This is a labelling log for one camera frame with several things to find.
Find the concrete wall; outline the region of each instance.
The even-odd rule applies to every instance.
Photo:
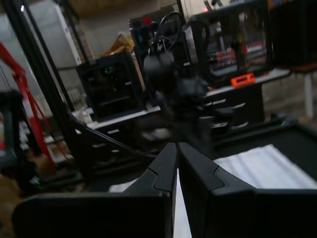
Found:
[[[128,20],[176,4],[176,0],[138,0],[120,8],[106,10],[80,21],[93,54],[98,57],[111,47],[120,31],[129,31]]]
[[[53,1],[45,0],[32,5],[30,9],[56,66],[63,67],[76,65],[76,61],[56,14],[55,7],[56,5],[53,3]],[[26,76],[32,94],[40,95],[41,90],[31,74],[21,46],[12,30],[10,23],[8,22],[7,16],[5,15],[0,16],[0,42],[4,44],[12,56],[26,69]],[[12,88],[16,88],[16,84],[11,77],[10,69],[6,65],[3,65],[2,62],[0,62],[0,65],[4,70],[10,86]],[[80,80],[75,70],[63,71],[60,73],[60,76],[67,89],[76,86],[80,87]],[[7,90],[1,74],[0,90]]]
[[[223,5],[228,5],[229,0],[221,0]],[[181,0],[185,18],[205,12],[206,6],[203,0]]]

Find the wall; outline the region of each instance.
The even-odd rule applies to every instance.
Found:
[[[55,65],[57,67],[76,65],[76,61],[56,14],[55,7],[56,5],[53,1],[45,0],[32,5],[30,9]],[[26,76],[31,93],[33,95],[40,95],[41,90],[35,78],[32,76],[27,60],[6,15],[0,16],[0,42],[4,44],[12,56],[26,69]],[[10,86],[16,88],[16,84],[11,77],[11,70],[2,62],[0,65],[4,70]],[[60,76],[67,89],[81,87],[80,80],[75,70],[62,71],[60,72]],[[2,78],[0,79],[0,90],[7,90]]]
[[[314,112],[317,112],[317,72],[312,73]],[[304,75],[291,74],[281,80],[275,80],[262,86],[264,111],[285,113],[289,116],[305,117]]]
[[[229,0],[221,0],[223,5],[228,5]],[[206,6],[203,0],[181,0],[185,18],[189,18],[192,15],[205,12]]]
[[[104,11],[94,17],[82,19],[81,25],[93,54],[98,57],[108,50],[119,31],[129,31],[128,20],[176,3],[176,0],[138,0],[123,7]]]

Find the red metal frame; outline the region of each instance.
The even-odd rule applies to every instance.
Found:
[[[28,82],[27,82],[27,79],[25,77],[24,68],[22,68],[20,66],[20,64],[18,64],[14,60],[14,58],[10,55],[10,53],[3,46],[2,43],[0,43],[0,59],[12,69],[12,76],[13,76],[13,79],[15,80],[15,82],[18,86],[20,93],[23,96],[24,110],[25,110],[27,119],[30,123],[33,134],[35,136],[35,139],[36,139],[40,149],[42,150],[42,152],[48,157],[48,159],[51,163],[51,166],[54,169],[56,169],[55,163],[54,163],[52,156],[49,152],[49,149],[44,141],[45,137],[44,137],[43,129],[42,129],[41,124],[40,124],[40,119],[38,117],[36,107],[37,107],[38,111],[40,112],[40,114],[42,115],[45,123],[47,123],[47,120],[44,117],[42,111],[40,110],[40,107],[35,102],[35,99],[33,98],[32,94],[29,90]]]

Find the ceiling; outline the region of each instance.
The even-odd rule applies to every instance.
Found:
[[[41,1],[41,0],[27,0],[27,2],[29,4],[33,4],[33,3],[36,3],[38,1]],[[5,12],[4,12],[4,8],[3,8],[3,5],[2,5],[2,0],[0,0],[0,14],[3,14],[3,13],[5,13]]]
[[[0,14],[5,13],[2,1],[3,0],[0,0]],[[39,1],[42,0],[26,0],[25,2],[33,4]],[[120,7],[134,1],[138,0],[69,0],[69,3],[80,18],[86,18],[103,10]]]

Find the black cabinet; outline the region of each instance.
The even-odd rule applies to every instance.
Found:
[[[232,129],[264,121],[262,86],[251,85],[206,97],[206,116],[212,116],[212,109],[234,110]]]

